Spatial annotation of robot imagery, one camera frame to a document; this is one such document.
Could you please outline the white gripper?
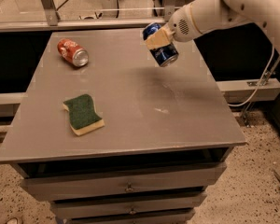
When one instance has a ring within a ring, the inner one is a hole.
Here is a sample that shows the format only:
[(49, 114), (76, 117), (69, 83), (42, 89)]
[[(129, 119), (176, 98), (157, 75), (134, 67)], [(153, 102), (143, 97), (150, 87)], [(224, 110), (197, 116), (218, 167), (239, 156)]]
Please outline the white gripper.
[(145, 43), (148, 49), (158, 49), (170, 45), (172, 40), (188, 42), (202, 36), (192, 16), (192, 4), (184, 5), (177, 10), (168, 21), (168, 26), (160, 29), (146, 28), (144, 30), (147, 38)]

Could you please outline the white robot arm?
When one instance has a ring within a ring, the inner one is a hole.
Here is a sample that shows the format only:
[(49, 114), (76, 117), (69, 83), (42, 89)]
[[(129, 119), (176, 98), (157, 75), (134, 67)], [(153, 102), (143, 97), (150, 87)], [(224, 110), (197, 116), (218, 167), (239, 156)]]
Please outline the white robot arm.
[(280, 0), (194, 0), (182, 6), (145, 43), (158, 49), (188, 42), (215, 30), (255, 23), (280, 55)]

